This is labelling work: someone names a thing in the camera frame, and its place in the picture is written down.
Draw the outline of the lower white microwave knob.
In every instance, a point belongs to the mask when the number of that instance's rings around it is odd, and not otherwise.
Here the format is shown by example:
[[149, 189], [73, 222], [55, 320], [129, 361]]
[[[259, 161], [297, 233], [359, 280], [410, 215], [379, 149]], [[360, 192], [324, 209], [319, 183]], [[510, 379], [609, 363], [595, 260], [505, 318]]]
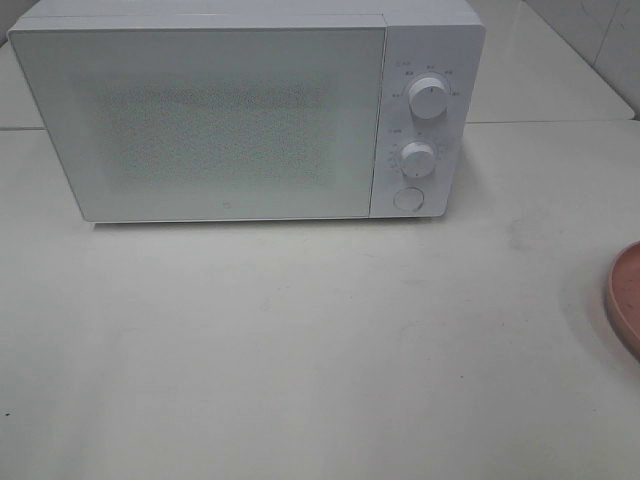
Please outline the lower white microwave knob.
[[424, 142], [411, 142], [405, 145], [399, 154], [400, 169], [410, 179], [430, 175], [435, 169], [436, 160], [434, 147]]

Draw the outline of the white microwave knob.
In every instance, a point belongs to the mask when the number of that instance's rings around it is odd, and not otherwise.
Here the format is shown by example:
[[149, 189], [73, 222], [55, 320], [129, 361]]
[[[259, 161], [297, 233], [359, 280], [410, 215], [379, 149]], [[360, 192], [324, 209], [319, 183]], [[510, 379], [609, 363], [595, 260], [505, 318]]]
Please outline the white microwave knob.
[[409, 109], [420, 120], [431, 120], [445, 112], [449, 86], [436, 73], [428, 73], [414, 80], [407, 89]]
[[430, 175], [435, 169], [436, 160], [434, 147], [424, 142], [411, 142], [405, 145], [399, 154], [400, 169], [410, 179]]

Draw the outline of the upper white microwave knob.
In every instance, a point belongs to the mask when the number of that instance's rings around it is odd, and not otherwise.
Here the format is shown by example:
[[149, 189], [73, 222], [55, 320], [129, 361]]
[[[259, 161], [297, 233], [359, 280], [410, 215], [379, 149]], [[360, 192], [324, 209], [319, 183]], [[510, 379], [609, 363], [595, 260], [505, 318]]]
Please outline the upper white microwave knob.
[[449, 86], [436, 73], [428, 73], [414, 80], [407, 89], [409, 109], [420, 120], [431, 120], [445, 112]]

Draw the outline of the round white door button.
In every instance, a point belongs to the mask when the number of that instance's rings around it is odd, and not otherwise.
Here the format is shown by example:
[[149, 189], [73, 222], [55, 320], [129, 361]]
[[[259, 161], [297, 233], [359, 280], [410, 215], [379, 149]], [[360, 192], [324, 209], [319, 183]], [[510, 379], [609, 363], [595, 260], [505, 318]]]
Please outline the round white door button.
[[408, 187], [397, 192], [393, 199], [394, 206], [402, 211], [419, 211], [424, 203], [424, 193], [415, 187]]

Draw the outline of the white microwave door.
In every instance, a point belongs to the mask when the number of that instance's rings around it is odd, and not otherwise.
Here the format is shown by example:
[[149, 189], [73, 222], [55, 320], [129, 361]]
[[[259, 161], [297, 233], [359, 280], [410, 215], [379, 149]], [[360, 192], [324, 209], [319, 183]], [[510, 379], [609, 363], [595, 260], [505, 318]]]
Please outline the white microwave door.
[[33, 16], [9, 39], [89, 222], [370, 212], [379, 15]]

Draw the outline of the pink round plate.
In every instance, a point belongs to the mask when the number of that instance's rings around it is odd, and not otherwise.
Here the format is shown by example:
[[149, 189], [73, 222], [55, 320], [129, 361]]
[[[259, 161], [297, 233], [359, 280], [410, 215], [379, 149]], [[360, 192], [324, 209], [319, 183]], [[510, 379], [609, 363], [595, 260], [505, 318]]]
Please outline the pink round plate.
[[635, 242], [611, 261], [604, 303], [613, 332], [636, 361], [639, 361], [639, 286], [639, 242]]

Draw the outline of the white microwave oven body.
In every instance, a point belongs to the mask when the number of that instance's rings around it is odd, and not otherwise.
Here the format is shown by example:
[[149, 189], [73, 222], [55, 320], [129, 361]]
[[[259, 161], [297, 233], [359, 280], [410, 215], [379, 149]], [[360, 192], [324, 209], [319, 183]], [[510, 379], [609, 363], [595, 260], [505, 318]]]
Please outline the white microwave oven body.
[[[386, 24], [370, 212], [364, 218], [439, 217], [446, 210], [483, 44], [485, 27], [465, 1], [41, 1], [26, 17], [158, 15], [379, 15]], [[414, 117], [407, 89], [422, 75], [448, 83], [447, 109], [431, 120]], [[406, 177], [400, 150], [431, 144], [436, 166], [423, 178]], [[424, 193], [422, 208], [394, 206], [404, 188]], [[324, 219], [364, 219], [324, 218]]]

